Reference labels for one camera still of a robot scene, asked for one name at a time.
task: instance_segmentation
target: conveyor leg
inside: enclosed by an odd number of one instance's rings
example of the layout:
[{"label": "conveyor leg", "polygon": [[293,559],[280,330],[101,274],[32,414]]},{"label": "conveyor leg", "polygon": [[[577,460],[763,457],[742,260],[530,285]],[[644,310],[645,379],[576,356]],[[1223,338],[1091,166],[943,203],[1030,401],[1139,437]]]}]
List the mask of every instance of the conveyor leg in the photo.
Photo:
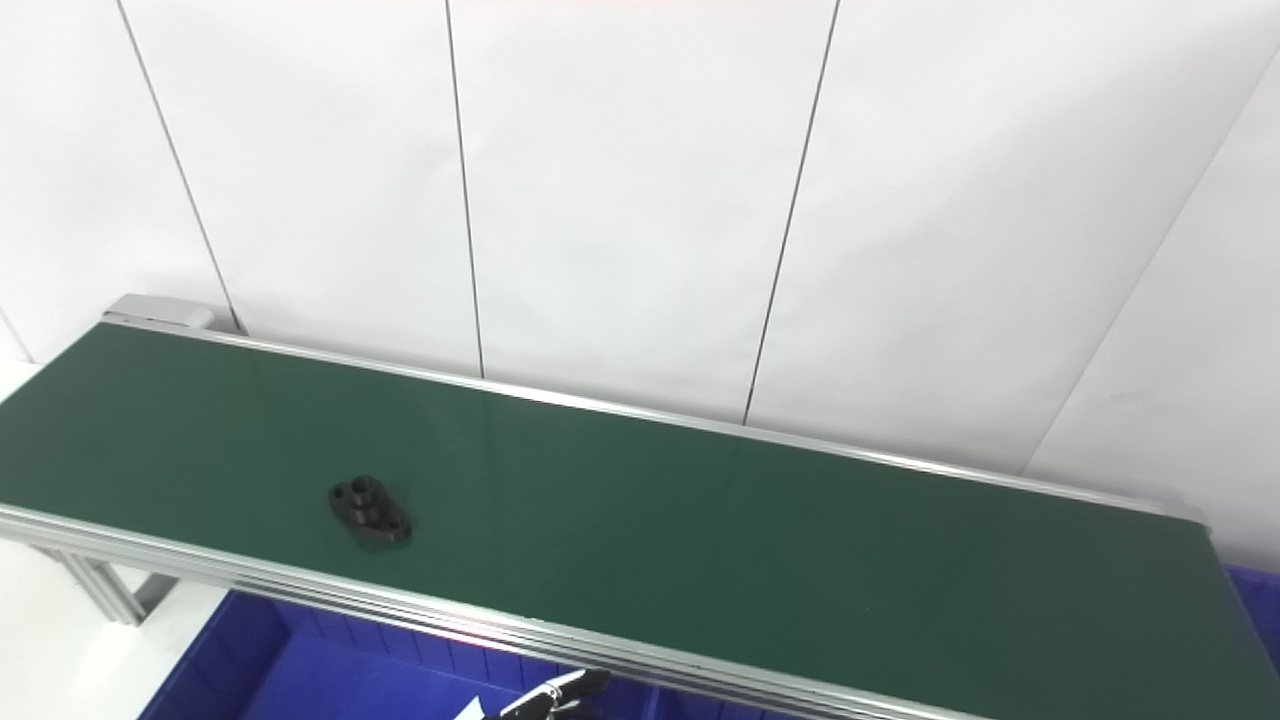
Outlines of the conveyor leg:
[{"label": "conveyor leg", "polygon": [[41,550],[67,568],[97,609],[113,623],[141,625],[169,588],[177,583],[174,578],[151,575],[134,594],[109,562],[60,550]]}]

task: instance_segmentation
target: white wall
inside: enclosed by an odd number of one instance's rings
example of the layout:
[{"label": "white wall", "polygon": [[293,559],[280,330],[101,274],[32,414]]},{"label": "white wall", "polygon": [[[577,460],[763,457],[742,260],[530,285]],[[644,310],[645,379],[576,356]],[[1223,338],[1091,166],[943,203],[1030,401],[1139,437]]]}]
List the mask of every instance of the white wall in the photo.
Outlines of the white wall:
[{"label": "white wall", "polygon": [[113,3],[0,8],[0,356],[174,295],[1178,498],[1280,566],[1280,0],[844,0],[812,135],[835,0],[123,6],[160,111]]},{"label": "white wall", "polygon": [[1280,63],[1272,63],[1028,473],[1204,511],[1280,570]]},{"label": "white wall", "polygon": [[1277,40],[1271,0],[845,4],[750,423],[1018,473]]},{"label": "white wall", "polygon": [[489,377],[742,418],[833,6],[454,3]]},{"label": "white wall", "polygon": [[125,292],[227,304],[111,3],[0,4],[0,309],[47,361]]},{"label": "white wall", "polygon": [[244,328],[477,373],[443,3],[124,6]]}]

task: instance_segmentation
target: wall panel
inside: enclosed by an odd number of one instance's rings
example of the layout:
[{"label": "wall panel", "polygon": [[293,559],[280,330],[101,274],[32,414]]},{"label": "wall panel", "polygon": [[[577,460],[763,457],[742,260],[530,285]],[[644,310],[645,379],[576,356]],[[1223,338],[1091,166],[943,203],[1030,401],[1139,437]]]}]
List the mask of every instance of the wall panel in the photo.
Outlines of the wall panel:
[{"label": "wall panel", "polygon": [[1280,63],[1027,474],[1198,509],[1280,570]]},{"label": "wall panel", "polygon": [[443,0],[127,0],[255,337],[477,372]]},{"label": "wall panel", "polygon": [[458,0],[493,378],[741,419],[831,0]]},{"label": "wall panel", "polygon": [[1270,0],[846,3],[750,423],[1018,471],[1277,42]]}]

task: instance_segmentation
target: white floor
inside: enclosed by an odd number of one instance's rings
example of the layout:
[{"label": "white floor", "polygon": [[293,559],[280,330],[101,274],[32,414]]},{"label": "white floor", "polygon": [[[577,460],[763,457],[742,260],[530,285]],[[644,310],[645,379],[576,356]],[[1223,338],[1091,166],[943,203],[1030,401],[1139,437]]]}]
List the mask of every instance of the white floor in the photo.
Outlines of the white floor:
[{"label": "white floor", "polygon": [[[35,370],[0,360],[0,398]],[[146,577],[119,571],[133,585]],[[0,717],[137,717],[223,594],[179,582],[141,628],[116,625],[60,565],[0,541]]]}]

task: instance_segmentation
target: blue crate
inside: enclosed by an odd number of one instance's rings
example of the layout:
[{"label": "blue crate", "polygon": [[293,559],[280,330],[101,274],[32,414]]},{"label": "blue crate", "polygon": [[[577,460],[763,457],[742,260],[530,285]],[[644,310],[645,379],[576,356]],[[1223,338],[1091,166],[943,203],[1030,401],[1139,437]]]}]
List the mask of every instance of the blue crate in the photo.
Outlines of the blue crate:
[{"label": "blue crate", "polygon": [[1271,665],[1280,671],[1280,575],[1234,565],[1226,566],[1226,574],[1267,648]]},{"label": "blue crate", "polygon": [[[452,720],[575,669],[232,592],[141,720]],[[787,720],[623,678],[598,705],[609,720]]]}]

